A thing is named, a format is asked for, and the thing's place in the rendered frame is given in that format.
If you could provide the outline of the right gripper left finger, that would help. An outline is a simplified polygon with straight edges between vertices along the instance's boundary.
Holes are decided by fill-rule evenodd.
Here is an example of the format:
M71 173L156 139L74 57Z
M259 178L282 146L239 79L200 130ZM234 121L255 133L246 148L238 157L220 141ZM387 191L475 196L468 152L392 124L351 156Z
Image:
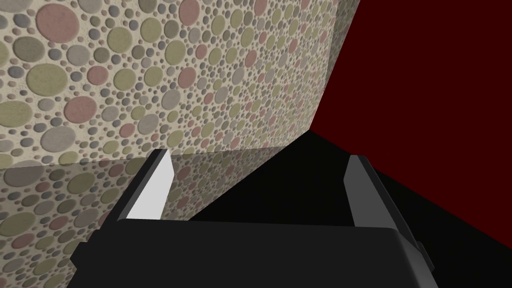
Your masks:
M144 160L106 217L107 223L161 218L174 180L171 153L167 149L155 149Z

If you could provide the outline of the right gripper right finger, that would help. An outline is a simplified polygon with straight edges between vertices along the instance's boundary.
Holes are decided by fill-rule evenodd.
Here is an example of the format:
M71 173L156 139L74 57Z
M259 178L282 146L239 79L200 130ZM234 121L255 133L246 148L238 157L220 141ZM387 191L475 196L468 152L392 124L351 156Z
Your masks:
M349 157L343 183L355 226L400 229L401 214L365 156Z

